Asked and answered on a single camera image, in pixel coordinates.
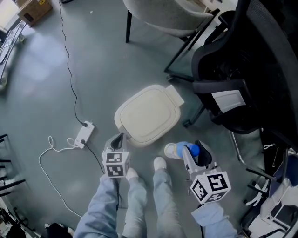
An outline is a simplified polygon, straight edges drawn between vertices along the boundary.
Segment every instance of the gray floor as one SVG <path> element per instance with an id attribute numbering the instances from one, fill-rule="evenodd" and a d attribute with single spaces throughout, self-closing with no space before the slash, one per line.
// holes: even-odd
<path id="1" fill-rule="evenodd" d="M 28 218 L 29 225 L 40 233 L 44 233 L 45 223 L 57 222 L 75 228 L 79 221 L 79 217 L 64 207 L 38 164 L 39 155 L 49 147 L 48 136 L 54 138 L 60 149 L 67 147 L 66 139 L 75 138 L 81 128 L 74 115 L 75 97 L 70 89 L 59 5 L 57 0 L 53 2 L 54 11 L 43 22 L 24 30 L 26 42 L 15 48 L 14 60 L 10 62 L 9 85 L 0 96 L 0 132 L 9 134 L 6 146 L 10 153 L 5 157 L 13 160 L 14 171 L 27 181 L 15 187 L 6 202 L 17 206 Z M 131 43 L 125 44 L 127 12 L 120 0 L 75 0 L 62 7 L 69 63 L 79 97 L 78 116 L 95 124 L 89 145 L 100 157 L 105 141 L 117 133 L 114 123 L 117 108 L 146 86 L 169 84 L 163 68 L 182 42 L 133 18 Z M 190 73 L 191 55 L 192 52 L 173 68 Z M 192 114 L 200 101 L 192 93 L 191 84 L 173 81 L 173 85 L 185 100 L 179 123 L 148 147 L 130 147 L 131 165 L 144 178 L 149 190 L 148 237 L 156 234 L 153 160 L 157 155 L 164 155 L 167 143 L 182 140 L 201 139 L 214 150 L 232 185 L 221 205 L 239 229 L 239 219 L 246 211 L 242 201 L 249 192 L 246 184 L 254 175 L 246 172 L 237 161 L 229 132 L 213 124 L 206 112 L 196 126 L 183 128 L 181 122 Z M 257 133 L 238 139 L 246 160 L 261 158 Z M 187 194 L 184 180 L 188 173 L 182 161 L 167 159 L 167 162 L 181 224 L 189 238 L 200 237 L 200 228 L 190 214 L 197 202 Z M 42 164 L 67 204 L 83 214 L 101 176 L 93 155 L 87 149 L 50 151 L 42 158 Z M 123 180 L 121 194 L 125 203 L 127 191 L 128 183 Z M 124 216 L 125 210 L 120 210 L 118 232 L 123 228 Z"/>

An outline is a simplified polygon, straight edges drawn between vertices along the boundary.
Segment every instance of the person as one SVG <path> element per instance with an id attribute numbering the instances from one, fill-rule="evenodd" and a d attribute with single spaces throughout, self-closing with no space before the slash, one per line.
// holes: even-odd
<path id="1" fill-rule="evenodd" d="M 179 215 L 172 194 L 172 181 L 167 172 L 166 161 L 162 157 L 154 160 L 155 174 L 154 201 L 157 210 L 158 238 L 186 238 L 179 223 Z M 128 209 L 125 217 L 123 238 L 145 238 L 147 227 L 144 210 L 147 204 L 147 191 L 144 181 L 133 168 L 129 168 L 126 179 Z M 78 223 L 74 238 L 118 238 L 116 217 L 118 207 L 119 182 L 103 175 L 100 185 L 93 196 L 87 212 Z M 206 238 L 234 238 L 236 230 L 224 216 L 223 209 L 217 204 L 206 204 L 192 212 L 196 222 L 205 227 Z"/>

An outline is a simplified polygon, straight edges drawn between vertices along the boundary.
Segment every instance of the white sneaker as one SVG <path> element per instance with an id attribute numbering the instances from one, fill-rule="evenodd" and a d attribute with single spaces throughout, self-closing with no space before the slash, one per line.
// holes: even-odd
<path id="1" fill-rule="evenodd" d="M 159 169 L 167 169 L 167 162 L 164 160 L 163 157 L 156 157 L 154 160 L 154 169 L 159 170 Z"/>
<path id="2" fill-rule="evenodd" d="M 75 231 L 73 229 L 71 229 L 70 227 L 67 228 L 67 232 L 69 233 L 69 235 L 74 236 L 75 235 Z"/>
<path id="3" fill-rule="evenodd" d="M 127 181 L 129 181 L 132 178 L 137 178 L 137 177 L 139 177 L 138 174 L 137 174 L 137 172 L 133 168 L 130 167 L 127 170 L 127 173 L 126 173 L 126 179 L 127 179 Z"/>

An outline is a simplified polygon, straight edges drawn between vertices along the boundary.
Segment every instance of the white power strip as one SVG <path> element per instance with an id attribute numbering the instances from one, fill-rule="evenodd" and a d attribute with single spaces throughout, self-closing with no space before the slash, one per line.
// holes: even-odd
<path id="1" fill-rule="evenodd" d="M 89 122 L 89 121 L 85 121 L 85 123 L 88 125 L 87 127 L 84 127 L 82 126 L 82 128 L 80 129 L 80 132 L 78 134 L 78 136 L 76 137 L 75 139 L 75 144 L 83 149 L 85 147 L 84 144 L 81 143 L 81 140 L 84 140 L 85 143 L 88 142 L 91 134 L 92 134 L 92 131 L 94 130 L 95 126 L 93 125 L 92 122 Z"/>

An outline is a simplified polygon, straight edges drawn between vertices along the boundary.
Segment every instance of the water bottle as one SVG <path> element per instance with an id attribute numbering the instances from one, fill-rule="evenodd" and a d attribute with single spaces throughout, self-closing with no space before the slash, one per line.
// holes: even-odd
<path id="1" fill-rule="evenodd" d="M 183 159 L 182 149 L 183 149 L 183 146 L 185 145 L 189 148 L 190 153 L 193 157 L 196 157 L 200 154 L 200 147 L 192 143 L 189 143 L 187 141 L 167 144 L 166 147 L 164 148 L 164 153 L 168 158 Z"/>

